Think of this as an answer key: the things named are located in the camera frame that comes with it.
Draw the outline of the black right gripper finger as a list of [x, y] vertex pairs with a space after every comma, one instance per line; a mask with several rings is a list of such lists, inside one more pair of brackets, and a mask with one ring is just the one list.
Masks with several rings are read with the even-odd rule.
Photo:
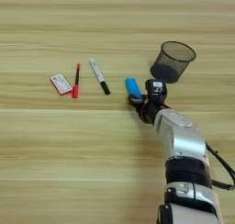
[[138, 98], [135, 95], [129, 95], [129, 103], [132, 106], [141, 105], [143, 103], [143, 99], [142, 98]]

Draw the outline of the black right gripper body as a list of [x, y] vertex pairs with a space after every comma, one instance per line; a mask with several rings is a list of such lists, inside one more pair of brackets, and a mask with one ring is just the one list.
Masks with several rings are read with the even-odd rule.
[[149, 98], [143, 98], [141, 105], [135, 105], [136, 111], [139, 114], [140, 119], [146, 124], [154, 124], [157, 114], [167, 109], [168, 106], [164, 103], [153, 102]]

